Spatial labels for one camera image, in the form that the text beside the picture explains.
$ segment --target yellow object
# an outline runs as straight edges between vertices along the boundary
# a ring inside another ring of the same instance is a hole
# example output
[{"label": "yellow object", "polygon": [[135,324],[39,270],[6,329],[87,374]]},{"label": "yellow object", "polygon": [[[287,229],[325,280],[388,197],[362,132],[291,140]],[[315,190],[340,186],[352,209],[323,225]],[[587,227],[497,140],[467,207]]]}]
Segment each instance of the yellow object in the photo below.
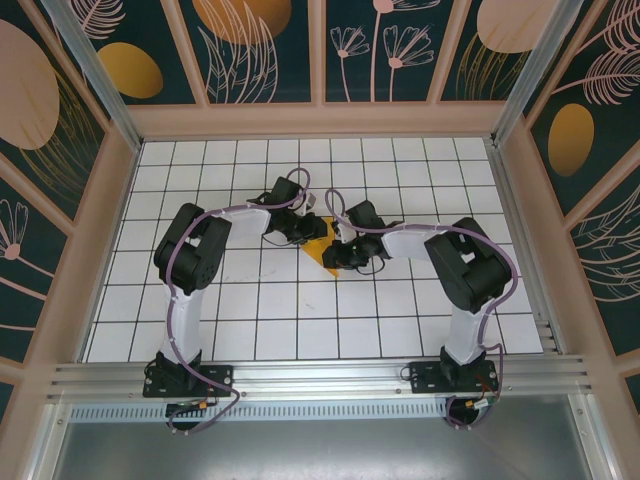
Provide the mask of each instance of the yellow object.
[{"label": "yellow object", "polygon": [[44,146],[60,113],[56,72],[19,28],[0,20],[0,138],[24,150]]},{"label": "yellow object", "polygon": [[480,41],[498,53],[528,52],[538,43],[556,4],[557,0],[484,0],[478,10]]},{"label": "yellow object", "polygon": [[[311,240],[310,242],[302,245],[302,250],[320,265],[322,265],[322,254],[331,246],[331,242],[336,238],[336,234],[331,227],[332,219],[323,218],[323,220],[327,223],[327,236],[324,238],[316,238],[315,240]],[[338,271],[336,269],[327,268],[326,270],[334,277],[338,276]]]},{"label": "yellow object", "polygon": [[249,38],[251,22],[245,3],[256,24],[261,19],[273,38],[282,33],[291,18],[291,0],[193,0],[193,7],[200,20],[218,38],[247,45],[257,43],[258,38]]},{"label": "yellow object", "polygon": [[549,132],[549,163],[563,177],[576,173],[593,145],[593,118],[582,105],[570,103],[556,114]]},{"label": "yellow object", "polygon": [[110,43],[100,49],[98,56],[120,93],[133,98],[151,98],[162,91],[158,64],[135,45]]}]

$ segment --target black mounting plate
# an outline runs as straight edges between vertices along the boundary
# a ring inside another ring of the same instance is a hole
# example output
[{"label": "black mounting plate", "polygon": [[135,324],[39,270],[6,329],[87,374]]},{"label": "black mounting plate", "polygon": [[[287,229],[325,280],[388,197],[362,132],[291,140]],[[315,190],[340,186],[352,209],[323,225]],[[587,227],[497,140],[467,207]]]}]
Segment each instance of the black mounting plate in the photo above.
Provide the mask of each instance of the black mounting plate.
[{"label": "black mounting plate", "polygon": [[[222,383],[229,387],[233,386],[233,367],[231,365],[200,365],[198,373],[214,382]],[[145,398],[205,398],[207,396],[222,398],[230,397],[231,392],[209,387],[201,380],[198,380],[194,387],[189,390],[185,385],[166,381],[163,372],[153,365],[148,368],[142,396]]]},{"label": "black mounting plate", "polygon": [[[482,393],[482,383],[477,379],[453,387],[440,370],[440,360],[411,362],[408,368],[412,393]],[[478,364],[478,375],[493,391],[498,390],[496,366],[491,360]]]}]

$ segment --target white grid table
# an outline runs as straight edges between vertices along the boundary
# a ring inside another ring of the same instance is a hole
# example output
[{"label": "white grid table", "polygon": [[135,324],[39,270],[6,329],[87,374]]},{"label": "white grid table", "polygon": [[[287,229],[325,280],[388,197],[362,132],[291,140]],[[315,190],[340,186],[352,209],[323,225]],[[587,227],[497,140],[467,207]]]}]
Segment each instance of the white grid table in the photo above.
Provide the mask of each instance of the white grid table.
[{"label": "white grid table", "polygon": [[[85,361],[154,357],[166,307],[153,249],[183,203],[205,210],[244,203],[298,165],[311,173],[318,215],[328,215],[324,191],[333,186],[347,208],[369,199],[387,223],[451,224],[473,216],[515,260],[478,138],[145,143]],[[285,243],[278,233],[267,238]],[[203,360],[437,355],[451,304],[431,264],[392,259],[373,273],[379,268],[376,263],[365,271],[371,275],[341,272],[335,279],[296,247],[260,237],[227,245],[202,307]],[[542,353],[522,282],[488,324],[486,343],[497,342],[507,354]]]}]

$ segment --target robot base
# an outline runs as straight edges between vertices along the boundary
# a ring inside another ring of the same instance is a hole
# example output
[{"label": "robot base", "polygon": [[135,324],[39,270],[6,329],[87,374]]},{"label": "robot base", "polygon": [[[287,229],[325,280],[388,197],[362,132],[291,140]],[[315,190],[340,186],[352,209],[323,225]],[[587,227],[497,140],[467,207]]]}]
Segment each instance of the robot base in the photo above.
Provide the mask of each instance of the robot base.
[{"label": "robot base", "polygon": [[[190,366],[201,375],[223,385],[233,385],[233,367],[231,365],[200,365],[198,355]],[[221,398],[230,397],[231,393],[220,388],[210,387],[193,377],[182,365],[176,365],[158,352],[155,365],[145,369],[145,398]]]},{"label": "robot base", "polygon": [[486,360],[484,354],[468,365],[456,365],[454,372],[451,371],[452,360],[447,357],[443,352],[441,360],[410,363],[411,392],[481,394],[482,382],[494,392],[498,390],[496,366],[491,360]]}]

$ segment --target yellow triangle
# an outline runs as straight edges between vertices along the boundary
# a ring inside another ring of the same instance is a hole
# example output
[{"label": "yellow triangle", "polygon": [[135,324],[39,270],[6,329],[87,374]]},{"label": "yellow triangle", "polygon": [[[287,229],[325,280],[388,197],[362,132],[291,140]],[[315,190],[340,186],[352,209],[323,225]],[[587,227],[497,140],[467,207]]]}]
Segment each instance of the yellow triangle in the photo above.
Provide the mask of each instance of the yellow triangle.
[{"label": "yellow triangle", "polygon": [[[311,240],[310,242],[302,245],[302,250],[313,258],[316,262],[318,262],[323,268],[322,264],[322,254],[324,251],[331,246],[331,243],[335,240],[336,234],[331,227],[332,218],[323,218],[323,220],[327,223],[327,236],[323,238],[316,238]],[[338,276],[338,271],[334,268],[326,269],[331,275],[334,277]]]}]

